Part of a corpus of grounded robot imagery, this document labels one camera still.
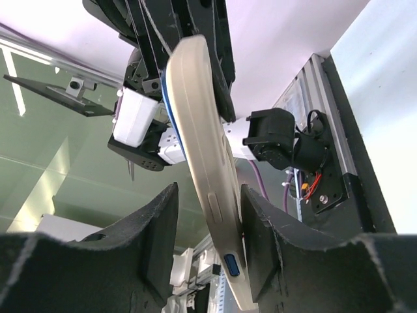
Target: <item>black strip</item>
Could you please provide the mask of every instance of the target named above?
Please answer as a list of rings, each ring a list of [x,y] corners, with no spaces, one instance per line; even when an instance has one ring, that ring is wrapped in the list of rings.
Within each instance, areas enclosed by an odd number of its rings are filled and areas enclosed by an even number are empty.
[[[339,111],[349,149],[352,153],[353,162],[364,191],[367,209],[369,209],[371,213],[373,225],[375,226],[375,231],[395,233],[394,223],[392,222],[390,212],[386,206],[377,176],[373,170],[372,162],[369,159],[358,124],[356,123],[351,105],[349,104],[349,100],[346,96],[332,56],[324,61],[323,68],[327,74],[330,87],[332,88],[336,108]]]

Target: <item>purple cable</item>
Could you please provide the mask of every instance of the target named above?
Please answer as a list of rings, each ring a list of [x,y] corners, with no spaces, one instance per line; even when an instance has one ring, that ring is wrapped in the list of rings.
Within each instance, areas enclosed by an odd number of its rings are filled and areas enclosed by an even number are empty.
[[[248,160],[248,162],[252,166],[253,171],[255,172],[256,179],[258,180],[258,185],[259,185],[259,189],[261,189],[262,196],[269,201],[268,194],[266,194],[266,189],[265,189],[265,186],[263,184],[261,173],[259,173],[258,167],[256,166],[256,164],[253,160]]]
[[[57,50],[49,47],[48,45],[43,44],[40,41],[37,41],[36,39],[33,39],[31,37],[28,37],[25,34],[22,34],[21,32],[13,29],[13,28],[11,28],[11,27],[9,27],[9,26],[1,23],[1,22],[0,22],[0,27],[3,28],[3,29],[6,29],[9,33],[12,33],[13,35],[16,35],[17,37],[20,37],[20,38],[22,38],[22,39],[30,42],[31,44],[34,44],[35,46],[40,46],[41,48],[44,48],[48,53],[54,53],[54,54],[58,55],[60,58],[64,59],[65,61],[70,61],[70,62],[73,62],[74,64],[76,64],[78,66],[81,66],[81,67],[84,67],[84,68],[88,68],[89,70],[94,70],[96,72],[102,73],[101,71],[96,70],[95,68],[91,68],[91,67],[83,64],[82,62],[79,62],[79,61],[77,61],[77,60],[69,57],[68,55],[66,55],[64,53],[61,53],[61,52],[59,52],[59,51],[57,51]]]
[[[283,205],[284,211],[286,213],[288,213],[287,200],[288,200],[289,185],[290,185],[291,181],[293,180],[293,177],[294,177],[294,169],[289,168],[289,173],[288,173],[288,176],[287,176],[287,180],[285,181],[284,195],[283,195],[283,199],[282,199],[282,205]]]

